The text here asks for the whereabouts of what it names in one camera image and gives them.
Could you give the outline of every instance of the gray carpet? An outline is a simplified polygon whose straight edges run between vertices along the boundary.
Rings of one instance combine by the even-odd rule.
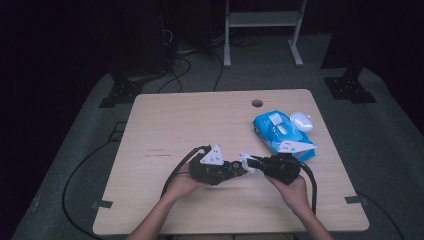
[[[352,104],[332,98],[323,77],[341,76],[345,69],[320,69],[330,36],[299,37],[299,52],[305,63],[301,68],[294,64],[287,38],[264,37],[259,44],[231,48],[232,66],[223,70],[216,91],[309,89],[355,189],[381,205],[406,239],[422,239],[424,140],[421,133],[391,97],[384,82],[367,69],[359,80],[377,103]],[[222,47],[213,51],[223,58]],[[191,69],[180,78],[182,90],[212,91],[221,70],[218,58],[194,54],[184,59],[190,61]],[[176,60],[175,73],[184,72],[187,66],[186,62]],[[156,93],[172,78],[169,74],[146,84],[143,93]],[[91,239],[65,218],[61,197],[74,169],[108,142],[117,121],[129,117],[131,104],[99,108],[112,85],[110,75],[105,75],[91,92],[13,239]],[[178,91],[180,85],[173,81],[161,92]],[[91,231],[96,216],[92,204],[101,200],[118,147],[119,142],[105,145],[81,165],[69,182],[66,207],[75,223],[87,231]],[[365,204],[364,209],[370,221],[369,229],[333,233],[336,239],[400,239],[375,204]],[[309,239],[305,233],[296,236]],[[102,236],[104,239],[124,237]]]

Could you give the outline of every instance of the blue package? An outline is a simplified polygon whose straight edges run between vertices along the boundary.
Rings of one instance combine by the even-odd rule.
[[[268,146],[272,154],[278,154],[278,148],[283,140],[313,144],[304,132],[299,131],[290,118],[275,110],[259,115],[253,121],[255,133]],[[315,156],[313,149],[292,154],[300,162]]]

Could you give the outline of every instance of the human hand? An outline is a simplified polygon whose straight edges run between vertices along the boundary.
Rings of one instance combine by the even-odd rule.
[[[189,171],[189,164],[184,164],[178,174],[169,184],[168,190],[164,197],[170,198],[173,201],[184,198],[192,194],[198,188],[206,186],[207,184],[198,182],[191,178]]]
[[[265,176],[265,178],[277,188],[284,202],[296,215],[305,210],[311,211],[306,191],[306,182],[302,176],[298,176],[290,185],[286,185],[269,176]]]

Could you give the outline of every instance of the white shelf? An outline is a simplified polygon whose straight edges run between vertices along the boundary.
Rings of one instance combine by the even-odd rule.
[[[296,26],[298,11],[242,12],[229,14],[229,27]]]

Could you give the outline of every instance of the forearm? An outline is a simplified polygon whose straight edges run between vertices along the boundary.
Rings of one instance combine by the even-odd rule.
[[[306,231],[311,235],[314,240],[333,240],[333,237],[318,220],[312,210],[305,210],[303,212],[295,212],[296,216],[300,219]]]
[[[127,239],[154,240],[160,233],[165,220],[176,200],[165,196],[153,207],[146,218],[128,235]]]

